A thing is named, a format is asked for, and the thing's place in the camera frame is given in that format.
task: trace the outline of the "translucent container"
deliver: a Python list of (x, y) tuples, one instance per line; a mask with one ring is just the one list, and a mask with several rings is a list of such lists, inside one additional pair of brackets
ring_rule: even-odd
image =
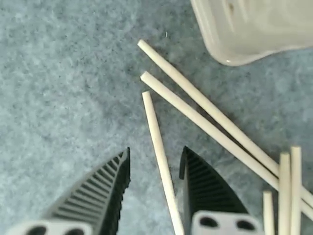
[(313, 46), (313, 0), (191, 0), (208, 51), (229, 66)]

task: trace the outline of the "wooden dowel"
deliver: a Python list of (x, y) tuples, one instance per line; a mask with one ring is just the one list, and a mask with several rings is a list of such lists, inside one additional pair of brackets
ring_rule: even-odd
[(170, 211), (170, 216), (172, 219), (175, 235), (183, 235), (183, 225), (180, 219), (180, 214), (175, 201), (175, 194), (173, 189), (172, 178), (167, 163), (167, 158), (164, 151), (164, 146), (162, 142), (162, 137), (160, 129), (157, 122), (157, 116), (153, 107), (152, 99), (149, 92), (142, 93), (142, 99), (144, 107), (146, 110), (146, 116), (148, 121), (148, 126), (151, 134), (151, 139), (153, 147), (156, 154), (156, 161), (158, 169), (160, 171), (161, 180), (163, 184), (163, 189), (165, 192), (165, 197)]
[[(192, 107), (186, 104), (181, 98), (165, 87), (155, 77), (148, 72), (144, 72), (140, 77), (152, 90), (158, 93), (161, 97), (167, 100), (205, 133), (215, 139), (222, 147), (240, 160), (243, 164), (249, 167), (274, 189), (278, 190), (278, 179), (269, 170), (262, 166), (257, 160), (253, 159), (249, 154), (243, 151), (237, 144), (230, 138), (224, 135), (219, 129), (211, 124), (207, 119), (195, 111)], [(313, 221), (313, 209), (310, 208), (305, 202), (301, 202), (301, 209), (305, 215)]]
[(278, 194), (278, 235), (290, 235), (291, 166), (289, 153), (280, 154)]
[(301, 185), (302, 157), (301, 147), (291, 147), (291, 235), (301, 234)]
[[(144, 40), (138, 42), (145, 52), (172, 80), (174, 80), (198, 105), (200, 105), (219, 125), (231, 134), (246, 150), (275, 176), (279, 176), (279, 165), (243, 133), (225, 114), (223, 114), (208, 98), (206, 98), (192, 83), (186, 79), (174, 66), (160, 56)], [(301, 197), (313, 208), (313, 195), (304, 187)]]
[(263, 223), (265, 235), (275, 235), (273, 196), (270, 191), (263, 192)]

